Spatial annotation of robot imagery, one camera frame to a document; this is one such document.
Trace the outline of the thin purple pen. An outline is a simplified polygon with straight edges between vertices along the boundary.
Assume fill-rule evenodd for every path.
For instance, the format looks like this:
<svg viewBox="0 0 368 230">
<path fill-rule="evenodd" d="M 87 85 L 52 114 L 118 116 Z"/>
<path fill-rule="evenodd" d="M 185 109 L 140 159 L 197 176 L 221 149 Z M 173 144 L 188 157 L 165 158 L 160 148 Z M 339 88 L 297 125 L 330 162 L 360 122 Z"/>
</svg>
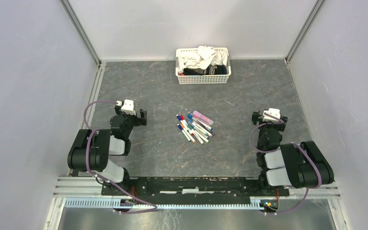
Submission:
<svg viewBox="0 0 368 230">
<path fill-rule="evenodd" d="M 210 132 L 213 136 L 215 135 L 215 133 L 213 132 L 213 128 L 211 126 L 207 125 L 206 123 L 197 118 L 193 118 L 193 120 L 197 122 L 200 126 L 202 126 L 204 129 L 208 130 L 208 132 Z"/>
</svg>

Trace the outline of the blue cap white marker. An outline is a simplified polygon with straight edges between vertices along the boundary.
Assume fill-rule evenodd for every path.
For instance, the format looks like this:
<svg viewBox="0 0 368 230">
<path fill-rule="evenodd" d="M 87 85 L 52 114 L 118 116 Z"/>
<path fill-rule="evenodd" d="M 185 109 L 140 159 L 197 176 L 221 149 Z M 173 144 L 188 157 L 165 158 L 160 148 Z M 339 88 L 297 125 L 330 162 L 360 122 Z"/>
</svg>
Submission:
<svg viewBox="0 0 368 230">
<path fill-rule="evenodd" d="M 194 117 L 191 114 L 188 114 L 187 117 L 192 121 L 192 123 L 196 123 L 199 126 L 201 126 L 203 129 L 207 130 L 207 131 L 212 131 L 213 128 L 208 126 L 207 124 L 205 124 L 204 122 L 202 122 L 201 120 L 199 120 L 198 118 Z"/>
</svg>

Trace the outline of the brown tip white marker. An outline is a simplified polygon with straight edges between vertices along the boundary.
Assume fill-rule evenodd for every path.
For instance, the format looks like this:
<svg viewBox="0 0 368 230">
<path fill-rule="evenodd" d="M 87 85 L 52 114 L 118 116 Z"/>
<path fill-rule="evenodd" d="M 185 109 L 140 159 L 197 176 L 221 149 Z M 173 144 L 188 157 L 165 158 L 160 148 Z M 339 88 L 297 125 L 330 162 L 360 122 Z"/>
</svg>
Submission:
<svg viewBox="0 0 368 230">
<path fill-rule="evenodd" d="M 200 131 L 200 133 L 202 133 L 203 135 L 210 137 L 211 134 L 209 132 L 207 132 L 205 129 L 203 129 L 201 126 L 197 125 L 195 122 L 191 122 L 191 125 L 197 129 L 198 131 Z"/>
</svg>

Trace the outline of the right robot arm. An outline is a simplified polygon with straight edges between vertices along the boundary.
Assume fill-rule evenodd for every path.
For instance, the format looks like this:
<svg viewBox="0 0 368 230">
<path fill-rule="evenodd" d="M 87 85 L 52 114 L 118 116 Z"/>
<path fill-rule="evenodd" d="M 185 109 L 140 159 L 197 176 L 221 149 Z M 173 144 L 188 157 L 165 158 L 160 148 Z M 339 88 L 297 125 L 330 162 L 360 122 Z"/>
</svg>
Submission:
<svg viewBox="0 0 368 230">
<path fill-rule="evenodd" d="M 252 114 L 257 143 L 251 147 L 262 169 L 257 188 L 265 196 L 277 187 L 318 188 L 334 182 L 334 171 L 314 141 L 282 143 L 287 122 L 274 108 Z"/>
</svg>

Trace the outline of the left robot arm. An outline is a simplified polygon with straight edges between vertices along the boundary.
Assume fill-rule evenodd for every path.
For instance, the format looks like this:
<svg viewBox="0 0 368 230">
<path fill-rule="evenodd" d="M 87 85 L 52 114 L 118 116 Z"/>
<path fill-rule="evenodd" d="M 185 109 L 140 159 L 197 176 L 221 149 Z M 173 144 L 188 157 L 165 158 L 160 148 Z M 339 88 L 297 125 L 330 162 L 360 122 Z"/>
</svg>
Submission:
<svg viewBox="0 0 368 230">
<path fill-rule="evenodd" d="M 132 105 L 116 105 L 116 115 L 110 119 L 109 129 L 78 131 L 67 157 L 68 167 L 76 172 L 87 172 L 87 166 L 95 176 L 105 177 L 113 183 L 119 195 L 131 190 L 128 171 L 110 160 L 111 156 L 127 156 L 131 149 L 130 134 L 134 127 L 147 125 L 147 111 L 136 115 Z"/>
</svg>

